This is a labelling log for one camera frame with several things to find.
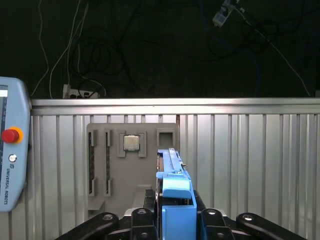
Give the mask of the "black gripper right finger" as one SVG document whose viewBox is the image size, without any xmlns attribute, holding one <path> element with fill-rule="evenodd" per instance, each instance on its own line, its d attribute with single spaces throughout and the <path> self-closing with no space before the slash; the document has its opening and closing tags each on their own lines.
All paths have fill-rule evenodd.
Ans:
<svg viewBox="0 0 320 240">
<path fill-rule="evenodd" d="M 207 208 L 195 190 L 198 240 L 303 240 L 304 238 L 257 214 L 245 212 L 235 220 L 220 209 Z"/>
</svg>

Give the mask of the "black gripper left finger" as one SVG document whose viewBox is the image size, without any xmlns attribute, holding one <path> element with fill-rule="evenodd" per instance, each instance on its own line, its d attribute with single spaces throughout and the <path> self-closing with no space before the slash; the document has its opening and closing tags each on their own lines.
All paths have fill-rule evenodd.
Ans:
<svg viewBox="0 0 320 240">
<path fill-rule="evenodd" d="M 68 232 L 58 240 L 158 240 L 156 227 L 156 200 L 153 189 L 136 193 L 135 207 L 127 209 L 122 217 L 102 212 Z"/>
</svg>

